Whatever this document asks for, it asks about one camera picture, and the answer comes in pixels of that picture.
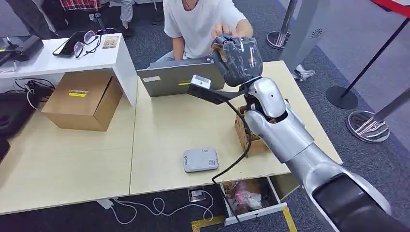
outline white desk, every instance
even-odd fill
[[[118,36],[115,48],[103,49],[106,36]],[[14,79],[19,77],[34,77],[50,80],[58,83],[64,73],[89,71],[89,70],[112,70],[117,76],[121,87],[131,105],[136,102],[137,73],[132,63],[125,41],[120,33],[103,35],[101,45],[95,53],[90,53],[80,58],[59,58],[52,53],[62,45],[67,38],[55,40],[43,40],[44,47],[29,61],[20,62],[16,72],[0,73],[0,92],[13,89]]]

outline smartphone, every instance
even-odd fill
[[[69,39],[67,39],[60,47],[58,47],[53,55],[56,57],[70,58],[74,55],[74,45],[76,42],[84,42],[85,31],[76,31]]]

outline white power bank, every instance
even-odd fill
[[[213,148],[187,150],[182,158],[182,166],[188,173],[218,168],[217,152]]]

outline shoe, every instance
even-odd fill
[[[131,37],[134,35],[134,32],[132,31],[129,24],[128,24],[128,28],[125,28],[124,25],[122,25],[121,33],[122,33],[122,36],[124,36],[124,38]]]

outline yellow label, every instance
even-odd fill
[[[72,96],[72,97],[85,97],[86,94],[85,94],[85,93],[68,93],[68,96]]]

